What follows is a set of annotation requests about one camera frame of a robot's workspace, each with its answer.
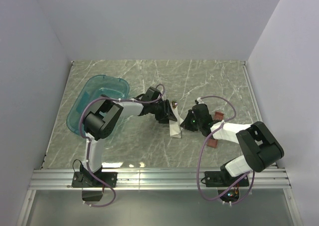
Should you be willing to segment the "white paper napkin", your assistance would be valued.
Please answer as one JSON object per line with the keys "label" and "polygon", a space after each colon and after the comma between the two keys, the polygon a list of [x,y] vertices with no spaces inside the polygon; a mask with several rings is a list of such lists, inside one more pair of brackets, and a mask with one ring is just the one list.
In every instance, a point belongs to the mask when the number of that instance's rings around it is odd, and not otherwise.
{"label": "white paper napkin", "polygon": [[173,138],[181,138],[181,127],[180,124],[183,122],[183,119],[178,113],[178,107],[173,108],[173,114],[177,118],[177,121],[169,120],[169,133]]}

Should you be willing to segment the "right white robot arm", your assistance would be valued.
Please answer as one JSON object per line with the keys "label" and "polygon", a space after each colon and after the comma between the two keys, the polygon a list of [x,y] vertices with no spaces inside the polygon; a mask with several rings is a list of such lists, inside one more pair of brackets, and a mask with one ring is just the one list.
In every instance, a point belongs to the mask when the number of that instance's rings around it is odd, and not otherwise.
{"label": "right white robot arm", "polygon": [[257,121],[249,124],[234,124],[223,120],[223,115],[212,116],[206,104],[197,104],[188,111],[181,127],[189,131],[200,131],[208,143],[225,140],[239,144],[242,156],[220,167],[213,176],[205,173],[205,182],[217,186],[229,186],[246,172],[261,172],[284,156],[284,149],[267,126]]}

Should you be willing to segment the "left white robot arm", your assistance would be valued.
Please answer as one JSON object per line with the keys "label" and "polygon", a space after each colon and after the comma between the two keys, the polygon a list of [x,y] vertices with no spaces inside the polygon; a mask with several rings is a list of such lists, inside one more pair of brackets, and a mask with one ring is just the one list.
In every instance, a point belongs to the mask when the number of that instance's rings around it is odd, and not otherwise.
{"label": "left white robot arm", "polygon": [[84,109],[80,118],[82,136],[86,139],[83,173],[97,178],[102,170],[104,139],[113,132],[121,117],[153,114],[161,124],[178,122],[175,103],[163,99],[164,91],[149,87],[145,93],[131,99],[115,99],[102,94]]}

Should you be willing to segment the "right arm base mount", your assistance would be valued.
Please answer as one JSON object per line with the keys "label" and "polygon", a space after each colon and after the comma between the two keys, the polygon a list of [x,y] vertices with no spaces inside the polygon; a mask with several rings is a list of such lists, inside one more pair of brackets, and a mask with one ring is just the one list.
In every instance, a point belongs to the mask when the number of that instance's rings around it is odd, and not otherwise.
{"label": "right arm base mount", "polygon": [[229,187],[243,175],[232,177],[227,171],[205,171],[200,182],[206,187]]}

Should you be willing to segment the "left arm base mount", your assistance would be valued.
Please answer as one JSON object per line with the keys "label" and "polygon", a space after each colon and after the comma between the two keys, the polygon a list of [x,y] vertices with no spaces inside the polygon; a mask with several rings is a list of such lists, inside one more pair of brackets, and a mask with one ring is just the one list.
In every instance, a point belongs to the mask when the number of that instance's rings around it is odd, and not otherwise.
{"label": "left arm base mount", "polygon": [[[116,187],[118,173],[101,172],[96,177],[112,188]],[[73,188],[102,188],[103,183],[93,178],[90,174],[85,175],[83,172],[75,172],[72,179],[71,187]]]}

